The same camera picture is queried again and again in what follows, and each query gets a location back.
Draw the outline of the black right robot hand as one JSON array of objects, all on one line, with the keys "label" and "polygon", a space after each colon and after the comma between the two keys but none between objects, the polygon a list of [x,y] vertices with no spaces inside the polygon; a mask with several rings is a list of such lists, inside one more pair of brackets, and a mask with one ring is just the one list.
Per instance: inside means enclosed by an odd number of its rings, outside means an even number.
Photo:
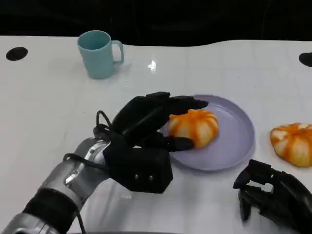
[{"label": "black right robot hand", "polygon": [[293,175],[251,159],[234,184],[238,189],[240,216],[247,222],[251,208],[274,223],[300,234],[312,232],[312,194]]}]

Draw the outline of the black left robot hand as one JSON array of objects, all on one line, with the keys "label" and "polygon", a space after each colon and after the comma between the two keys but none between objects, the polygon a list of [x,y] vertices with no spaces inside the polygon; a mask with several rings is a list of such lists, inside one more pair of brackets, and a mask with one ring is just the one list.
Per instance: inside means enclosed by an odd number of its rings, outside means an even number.
[{"label": "black left robot hand", "polygon": [[169,152],[193,149],[194,142],[187,137],[164,136],[158,130],[170,115],[186,114],[190,109],[200,110],[208,102],[192,96],[172,97],[169,92],[156,92],[130,100],[115,116],[112,129],[131,147],[165,149]]}]

